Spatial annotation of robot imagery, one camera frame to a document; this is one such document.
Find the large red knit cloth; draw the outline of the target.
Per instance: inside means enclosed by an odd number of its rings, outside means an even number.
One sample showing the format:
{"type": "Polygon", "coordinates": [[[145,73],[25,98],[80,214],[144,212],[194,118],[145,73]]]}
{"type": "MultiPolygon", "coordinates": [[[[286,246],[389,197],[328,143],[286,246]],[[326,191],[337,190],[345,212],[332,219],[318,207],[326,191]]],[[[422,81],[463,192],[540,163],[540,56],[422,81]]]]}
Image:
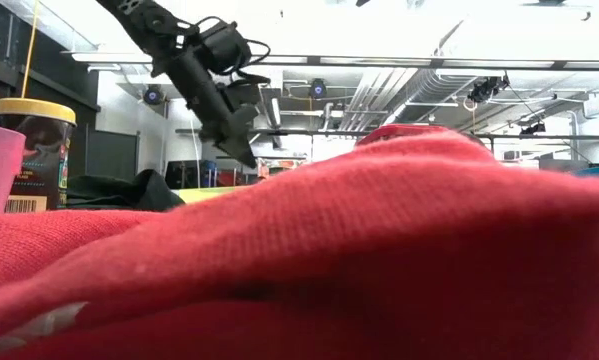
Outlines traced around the large red knit cloth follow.
{"type": "Polygon", "coordinates": [[[0,215],[0,360],[599,360],[599,178],[441,132],[165,213],[0,215]]]}

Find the overhead LED light bar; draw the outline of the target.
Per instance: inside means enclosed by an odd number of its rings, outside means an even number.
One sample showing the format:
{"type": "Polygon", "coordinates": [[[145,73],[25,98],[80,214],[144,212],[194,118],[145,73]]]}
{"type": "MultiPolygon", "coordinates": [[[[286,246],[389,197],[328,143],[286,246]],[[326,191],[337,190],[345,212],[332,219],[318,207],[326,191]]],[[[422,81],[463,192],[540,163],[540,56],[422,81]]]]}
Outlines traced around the overhead LED light bar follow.
{"type": "Polygon", "coordinates": [[[269,55],[267,66],[390,67],[428,69],[492,69],[528,71],[599,71],[599,60],[507,60],[448,57],[358,57],[269,55]]]}

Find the black crumpled cloth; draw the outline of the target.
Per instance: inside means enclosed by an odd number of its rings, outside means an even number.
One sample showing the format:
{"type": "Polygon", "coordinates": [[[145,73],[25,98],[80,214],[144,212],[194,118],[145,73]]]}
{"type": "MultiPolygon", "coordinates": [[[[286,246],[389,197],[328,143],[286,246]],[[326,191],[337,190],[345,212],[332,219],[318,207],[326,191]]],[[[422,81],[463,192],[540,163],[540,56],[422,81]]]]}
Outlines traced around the black crumpled cloth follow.
{"type": "Polygon", "coordinates": [[[65,207],[72,210],[132,210],[167,212],[185,202],[155,170],[141,171],[131,180],[83,175],[68,181],[65,207]]]}

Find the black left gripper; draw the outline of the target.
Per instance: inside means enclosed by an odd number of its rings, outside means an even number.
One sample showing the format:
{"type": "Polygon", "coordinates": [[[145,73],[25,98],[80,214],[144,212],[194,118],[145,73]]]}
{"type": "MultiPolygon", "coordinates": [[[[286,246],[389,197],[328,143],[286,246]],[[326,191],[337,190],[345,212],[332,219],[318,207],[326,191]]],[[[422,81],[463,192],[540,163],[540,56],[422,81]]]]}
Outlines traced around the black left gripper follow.
{"type": "Polygon", "coordinates": [[[156,47],[151,50],[151,58],[151,75],[165,74],[185,99],[186,107],[201,122],[199,136],[212,140],[214,146],[230,158],[255,168],[257,160],[249,143],[248,129],[259,112],[254,101],[246,104],[242,100],[233,102],[228,91],[259,85],[262,77],[237,71],[242,79],[235,83],[215,83],[191,47],[156,47]]]}

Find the black equipment case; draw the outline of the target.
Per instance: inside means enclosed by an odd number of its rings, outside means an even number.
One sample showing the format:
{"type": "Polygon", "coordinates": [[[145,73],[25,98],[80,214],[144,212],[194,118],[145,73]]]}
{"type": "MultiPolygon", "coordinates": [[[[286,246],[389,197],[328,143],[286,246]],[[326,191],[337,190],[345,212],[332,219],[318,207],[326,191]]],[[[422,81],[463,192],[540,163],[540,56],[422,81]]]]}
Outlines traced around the black equipment case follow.
{"type": "Polygon", "coordinates": [[[216,164],[208,160],[170,161],[165,181],[170,189],[210,188],[217,184],[216,164]]]}

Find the colourful printed banner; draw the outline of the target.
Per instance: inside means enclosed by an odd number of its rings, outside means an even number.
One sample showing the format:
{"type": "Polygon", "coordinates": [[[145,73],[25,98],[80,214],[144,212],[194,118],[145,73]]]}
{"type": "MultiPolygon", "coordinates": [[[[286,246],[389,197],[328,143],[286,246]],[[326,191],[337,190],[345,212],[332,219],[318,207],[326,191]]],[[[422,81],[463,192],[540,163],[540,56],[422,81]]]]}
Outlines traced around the colourful printed banner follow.
{"type": "Polygon", "coordinates": [[[296,169],[306,163],[305,159],[259,158],[257,160],[257,175],[260,180],[268,179],[279,173],[296,169]]]}

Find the silver ceiling ducts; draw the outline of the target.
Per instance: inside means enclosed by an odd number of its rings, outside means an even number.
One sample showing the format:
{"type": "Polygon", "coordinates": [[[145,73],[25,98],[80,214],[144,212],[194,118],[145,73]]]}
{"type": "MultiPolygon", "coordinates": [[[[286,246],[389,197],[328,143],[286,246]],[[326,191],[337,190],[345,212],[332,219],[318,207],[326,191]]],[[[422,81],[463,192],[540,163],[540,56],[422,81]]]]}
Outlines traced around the silver ceiling ducts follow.
{"type": "Polygon", "coordinates": [[[391,123],[423,122],[477,76],[455,69],[371,68],[364,72],[340,123],[343,131],[364,131],[391,123]]]}

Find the black horizontal rail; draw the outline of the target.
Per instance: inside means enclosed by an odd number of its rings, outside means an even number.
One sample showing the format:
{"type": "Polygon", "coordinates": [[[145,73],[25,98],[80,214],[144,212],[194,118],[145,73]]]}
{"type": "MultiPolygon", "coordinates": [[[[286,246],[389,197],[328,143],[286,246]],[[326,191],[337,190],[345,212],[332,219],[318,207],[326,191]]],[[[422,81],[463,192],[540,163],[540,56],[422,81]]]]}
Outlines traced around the black horizontal rail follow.
{"type": "MultiPolygon", "coordinates": [[[[179,128],[175,129],[175,133],[179,135],[190,135],[193,133],[199,133],[199,130],[179,128]]],[[[272,136],[288,136],[288,135],[305,135],[305,136],[354,136],[362,137],[369,135],[369,132],[350,132],[350,131],[310,131],[300,129],[288,129],[288,130],[274,130],[274,129],[253,129],[249,130],[248,134],[256,135],[272,135],[272,136]]],[[[475,137],[483,139],[546,139],[546,140],[577,140],[577,141],[599,141],[599,135],[501,135],[501,134],[489,134],[479,133],[475,134],[475,137]]]]}

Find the dark spice jar yellow lid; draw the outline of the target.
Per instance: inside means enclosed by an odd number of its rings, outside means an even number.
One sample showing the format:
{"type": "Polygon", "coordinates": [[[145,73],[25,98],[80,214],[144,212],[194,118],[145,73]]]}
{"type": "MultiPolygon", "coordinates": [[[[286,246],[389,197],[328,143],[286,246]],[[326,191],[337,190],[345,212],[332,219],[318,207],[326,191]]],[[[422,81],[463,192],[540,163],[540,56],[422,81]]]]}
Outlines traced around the dark spice jar yellow lid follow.
{"type": "Polygon", "coordinates": [[[25,136],[22,165],[5,205],[7,213],[33,213],[65,207],[70,136],[75,112],[31,98],[1,98],[0,127],[25,136]]]}

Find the grey box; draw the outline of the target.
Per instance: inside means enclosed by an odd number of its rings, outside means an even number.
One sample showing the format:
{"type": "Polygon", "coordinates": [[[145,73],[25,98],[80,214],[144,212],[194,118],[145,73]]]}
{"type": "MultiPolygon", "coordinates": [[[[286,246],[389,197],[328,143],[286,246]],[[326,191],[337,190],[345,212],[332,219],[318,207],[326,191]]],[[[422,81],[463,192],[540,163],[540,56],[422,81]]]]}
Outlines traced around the grey box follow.
{"type": "Polygon", "coordinates": [[[540,159],[539,169],[551,172],[576,174],[589,169],[590,165],[581,160],[540,159]]]}

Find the yellow-green mat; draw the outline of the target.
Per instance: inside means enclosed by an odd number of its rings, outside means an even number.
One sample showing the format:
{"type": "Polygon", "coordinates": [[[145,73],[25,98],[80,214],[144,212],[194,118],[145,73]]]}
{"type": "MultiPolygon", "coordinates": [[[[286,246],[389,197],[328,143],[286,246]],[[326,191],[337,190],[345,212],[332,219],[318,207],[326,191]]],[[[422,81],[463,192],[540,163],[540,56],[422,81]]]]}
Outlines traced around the yellow-green mat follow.
{"type": "Polygon", "coordinates": [[[245,186],[173,189],[185,204],[193,204],[245,189],[245,186]]]}

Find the red crate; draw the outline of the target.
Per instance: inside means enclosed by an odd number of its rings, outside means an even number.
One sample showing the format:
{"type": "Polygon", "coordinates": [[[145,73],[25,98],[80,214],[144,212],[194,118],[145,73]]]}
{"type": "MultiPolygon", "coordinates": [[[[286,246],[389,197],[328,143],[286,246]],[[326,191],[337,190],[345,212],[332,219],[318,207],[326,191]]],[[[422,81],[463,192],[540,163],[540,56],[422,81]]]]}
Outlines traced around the red crate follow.
{"type": "Polygon", "coordinates": [[[245,186],[249,184],[249,175],[238,171],[237,169],[232,170],[218,170],[216,174],[216,186],[217,187],[235,187],[245,186]]]}

